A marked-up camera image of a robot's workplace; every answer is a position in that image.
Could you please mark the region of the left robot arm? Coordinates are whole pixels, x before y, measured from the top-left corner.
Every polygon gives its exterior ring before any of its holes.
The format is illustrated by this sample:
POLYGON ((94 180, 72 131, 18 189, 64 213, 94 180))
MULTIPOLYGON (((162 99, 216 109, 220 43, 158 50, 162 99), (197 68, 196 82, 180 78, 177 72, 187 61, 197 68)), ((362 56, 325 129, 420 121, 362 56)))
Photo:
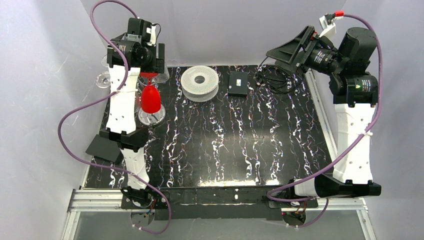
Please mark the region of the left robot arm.
POLYGON ((136 97, 139 77, 151 79, 167 72, 165 45, 157 43, 156 25, 138 17, 128 20, 127 31, 110 40, 106 63, 110 75, 109 117, 101 136, 117 143, 129 172, 121 189, 130 201, 142 208, 155 198, 146 191, 149 176, 144 146, 148 130, 136 124, 136 97))

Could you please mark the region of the red wine glass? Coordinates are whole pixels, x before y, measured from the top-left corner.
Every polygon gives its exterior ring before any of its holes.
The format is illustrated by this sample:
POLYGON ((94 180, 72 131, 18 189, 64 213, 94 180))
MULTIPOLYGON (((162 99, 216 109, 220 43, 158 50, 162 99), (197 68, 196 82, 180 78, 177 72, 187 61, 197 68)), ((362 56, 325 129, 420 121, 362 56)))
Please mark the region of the red wine glass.
POLYGON ((148 113, 154 114, 161 109, 161 96, 158 89, 152 84, 152 78, 158 73, 140 72, 139 76, 147 78, 147 86, 141 92, 141 109, 148 113))

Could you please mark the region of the clear wine glass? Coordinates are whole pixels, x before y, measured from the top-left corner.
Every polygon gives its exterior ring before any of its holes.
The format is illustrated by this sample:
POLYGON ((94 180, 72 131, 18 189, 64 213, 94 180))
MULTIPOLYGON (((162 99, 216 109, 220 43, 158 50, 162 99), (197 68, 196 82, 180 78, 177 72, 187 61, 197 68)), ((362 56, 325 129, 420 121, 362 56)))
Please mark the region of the clear wine glass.
POLYGON ((96 78, 95 84, 101 88, 105 89, 111 86, 111 76, 108 71, 102 72, 96 78))

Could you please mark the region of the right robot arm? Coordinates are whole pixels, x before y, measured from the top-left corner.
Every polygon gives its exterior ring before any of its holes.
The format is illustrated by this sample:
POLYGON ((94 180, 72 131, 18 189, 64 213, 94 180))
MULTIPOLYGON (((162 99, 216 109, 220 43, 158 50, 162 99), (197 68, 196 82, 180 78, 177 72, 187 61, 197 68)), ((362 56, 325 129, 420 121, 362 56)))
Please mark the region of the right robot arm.
POLYGON ((286 189, 268 193, 274 201, 379 196, 370 168, 370 126, 376 118, 379 82, 367 68, 378 47, 376 34, 367 28, 349 28, 339 47, 313 26, 306 26, 287 43, 266 56, 291 72, 314 70, 329 77, 337 117, 337 158, 309 178, 293 179, 286 189))

